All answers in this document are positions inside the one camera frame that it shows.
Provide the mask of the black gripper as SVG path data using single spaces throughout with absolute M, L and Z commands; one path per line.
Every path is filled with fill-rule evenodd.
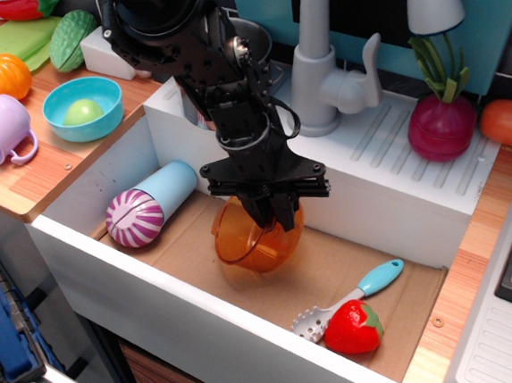
M 199 173 L 212 195 L 238 196 L 257 227 L 271 226 L 276 218 L 289 232 L 296 225 L 299 196 L 330 193 L 325 166 L 293 153 L 280 132 L 266 131 L 237 145 L 218 142 L 227 156 L 205 164 Z

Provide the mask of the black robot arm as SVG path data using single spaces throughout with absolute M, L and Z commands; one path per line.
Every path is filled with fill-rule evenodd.
M 257 226 L 295 227 L 301 197 L 326 197 L 320 162 L 294 154 L 269 94 L 267 60 L 254 54 L 215 0 L 102 0 L 103 35 L 135 70 L 172 77 L 215 125 L 227 154 L 201 176 L 214 196 L 234 196 Z

